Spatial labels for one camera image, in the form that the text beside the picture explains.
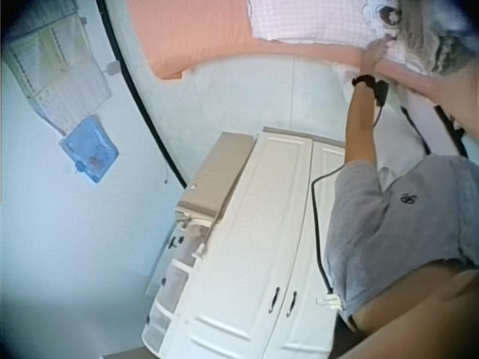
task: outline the hand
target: hand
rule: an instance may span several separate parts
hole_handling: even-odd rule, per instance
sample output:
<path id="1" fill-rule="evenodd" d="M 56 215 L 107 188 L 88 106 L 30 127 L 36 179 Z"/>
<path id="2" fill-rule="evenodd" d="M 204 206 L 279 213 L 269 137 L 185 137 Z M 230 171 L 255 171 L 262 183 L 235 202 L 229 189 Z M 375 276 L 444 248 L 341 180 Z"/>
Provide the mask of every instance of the hand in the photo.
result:
<path id="1" fill-rule="evenodd" d="M 393 39 L 391 35 L 386 35 L 382 39 L 375 40 L 367 46 L 361 60 L 360 74 L 370 74 L 374 71 L 377 63 L 388 51 L 388 42 Z"/>

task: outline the black wristband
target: black wristband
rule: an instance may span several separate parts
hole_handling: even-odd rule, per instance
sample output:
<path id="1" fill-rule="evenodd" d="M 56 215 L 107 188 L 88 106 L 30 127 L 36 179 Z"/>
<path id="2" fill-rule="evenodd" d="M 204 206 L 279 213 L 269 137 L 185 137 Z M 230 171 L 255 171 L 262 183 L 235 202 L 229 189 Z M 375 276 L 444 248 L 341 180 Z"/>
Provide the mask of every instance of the black wristband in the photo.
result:
<path id="1" fill-rule="evenodd" d="M 372 75 L 362 75 L 356 77 L 353 79 L 353 86 L 356 86 L 359 82 L 364 82 L 366 86 L 372 88 L 373 90 L 376 88 L 376 79 Z"/>

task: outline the white pillow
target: white pillow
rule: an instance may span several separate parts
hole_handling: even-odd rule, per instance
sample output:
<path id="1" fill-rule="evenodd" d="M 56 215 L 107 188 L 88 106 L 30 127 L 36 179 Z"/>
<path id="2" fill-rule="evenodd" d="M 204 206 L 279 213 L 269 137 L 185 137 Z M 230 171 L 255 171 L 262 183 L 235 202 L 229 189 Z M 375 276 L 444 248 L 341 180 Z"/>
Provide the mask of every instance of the white pillow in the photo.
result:
<path id="1" fill-rule="evenodd" d="M 396 36 L 397 0 L 248 0 L 253 36 L 287 43 L 334 43 L 365 48 L 385 34 Z M 395 43 L 391 60 L 423 72 L 406 61 L 406 48 Z"/>

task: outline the calendar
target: calendar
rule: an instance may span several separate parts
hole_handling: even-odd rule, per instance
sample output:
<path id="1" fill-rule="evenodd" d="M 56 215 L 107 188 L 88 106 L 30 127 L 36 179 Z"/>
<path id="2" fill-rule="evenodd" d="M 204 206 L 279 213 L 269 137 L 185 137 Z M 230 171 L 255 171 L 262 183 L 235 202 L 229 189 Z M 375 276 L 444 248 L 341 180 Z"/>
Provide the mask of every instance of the calendar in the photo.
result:
<path id="1" fill-rule="evenodd" d="M 32 108 L 62 135 L 111 96 L 76 13 L 8 40 L 3 57 Z"/>

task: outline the cabinet door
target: cabinet door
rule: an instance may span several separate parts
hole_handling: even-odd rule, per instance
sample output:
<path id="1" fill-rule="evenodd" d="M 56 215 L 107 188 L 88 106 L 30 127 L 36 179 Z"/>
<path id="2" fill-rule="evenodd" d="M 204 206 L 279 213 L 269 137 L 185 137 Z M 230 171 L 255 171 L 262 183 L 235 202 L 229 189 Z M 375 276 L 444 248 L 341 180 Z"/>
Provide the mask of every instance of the cabinet door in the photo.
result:
<path id="1" fill-rule="evenodd" d="M 165 359 L 260 358 L 298 250 L 311 152 L 311 140 L 260 135 Z"/>
<path id="2" fill-rule="evenodd" d="M 332 172 L 343 162 L 342 148 L 314 143 L 311 181 Z M 323 179 L 315 186 L 322 254 L 335 200 L 336 176 Z M 317 304 L 317 299 L 324 298 L 326 293 L 326 286 L 317 265 L 313 206 L 309 191 L 298 254 L 286 298 L 264 355 L 265 359 L 328 357 L 332 347 L 336 312 Z"/>

